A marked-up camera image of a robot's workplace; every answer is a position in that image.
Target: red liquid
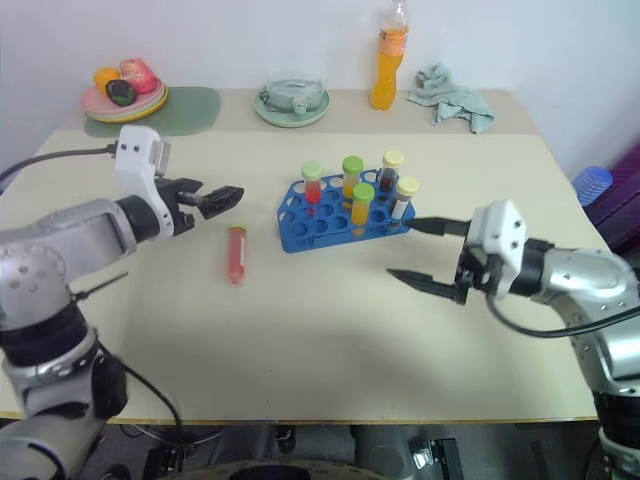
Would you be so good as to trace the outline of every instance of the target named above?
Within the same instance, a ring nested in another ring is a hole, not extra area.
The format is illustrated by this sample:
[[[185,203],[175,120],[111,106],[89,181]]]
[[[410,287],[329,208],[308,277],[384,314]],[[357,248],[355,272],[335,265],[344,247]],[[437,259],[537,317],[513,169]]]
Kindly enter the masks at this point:
[[[322,199],[322,188],[320,181],[317,182],[305,182],[304,195],[309,203],[320,203]]]
[[[242,285],[245,272],[245,238],[247,232],[242,227],[229,228],[229,258],[227,259],[227,280],[234,286]]]

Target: bottle cap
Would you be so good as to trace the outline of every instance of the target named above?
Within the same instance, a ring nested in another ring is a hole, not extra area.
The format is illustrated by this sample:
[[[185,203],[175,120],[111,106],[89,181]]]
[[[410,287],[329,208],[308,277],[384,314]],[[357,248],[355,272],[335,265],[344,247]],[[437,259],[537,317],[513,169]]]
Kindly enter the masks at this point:
[[[398,150],[389,150],[384,152],[382,164],[385,167],[398,168],[404,162],[404,153]]]
[[[230,223],[227,225],[227,230],[231,230],[232,228],[241,228],[245,232],[248,230],[247,226],[244,223]]]
[[[368,183],[359,183],[353,187],[353,200],[357,202],[370,202],[373,200],[375,191]]]
[[[302,178],[310,182],[320,180],[322,177],[322,165],[318,162],[307,162],[302,165]]]
[[[416,177],[400,177],[396,183],[396,192],[400,195],[412,197],[420,190],[420,180]]]
[[[360,157],[351,155],[342,161],[342,170],[350,175],[357,175],[364,169],[364,162]]]

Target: blue test tube rack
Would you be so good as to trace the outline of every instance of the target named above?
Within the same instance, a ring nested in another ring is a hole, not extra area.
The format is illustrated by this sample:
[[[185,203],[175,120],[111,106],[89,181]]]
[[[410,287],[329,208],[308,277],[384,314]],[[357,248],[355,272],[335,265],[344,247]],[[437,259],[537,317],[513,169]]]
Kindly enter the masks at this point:
[[[342,196],[342,175],[322,177],[325,187],[322,190],[322,200],[317,205],[306,201],[303,180],[293,182],[277,213],[282,249],[287,253],[303,252],[409,231],[409,227],[398,224],[397,220],[392,224],[390,209],[395,190],[381,192],[378,188],[379,175],[380,170],[365,170],[360,173],[360,181],[369,183],[375,189],[369,221],[364,226],[351,224],[351,210],[345,208]],[[402,220],[415,216],[413,205],[409,204]],[[362,231],[362,234],[355,235],[354,229]]]

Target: cloth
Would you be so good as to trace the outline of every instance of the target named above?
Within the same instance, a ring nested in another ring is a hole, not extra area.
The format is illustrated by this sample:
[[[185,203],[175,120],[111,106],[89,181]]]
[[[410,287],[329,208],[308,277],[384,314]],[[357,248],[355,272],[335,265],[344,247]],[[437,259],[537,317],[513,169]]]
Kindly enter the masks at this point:
[[[436,107],[432,124],[451,117],[469,120],[473,133],[488,130],[495,116],[484,99],[470,88],[451,81],[451,71],[438,63],[418,71],[416,88],[409,93],[408,100],[423,107]]]

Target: white cap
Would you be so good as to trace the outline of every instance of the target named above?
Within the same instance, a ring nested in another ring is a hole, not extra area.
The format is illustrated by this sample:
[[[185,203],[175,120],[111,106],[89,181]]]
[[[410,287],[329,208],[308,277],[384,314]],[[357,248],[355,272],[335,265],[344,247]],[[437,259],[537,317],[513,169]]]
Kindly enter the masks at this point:
[[[396,192],[406,197],[412,197],[420,190],[420,180],[416,177],[400,177],[396,184]]]
[[[385,167],[398,168],[404,162],[404,153],[398,150],[389,150],[384,152],[382,164]]]

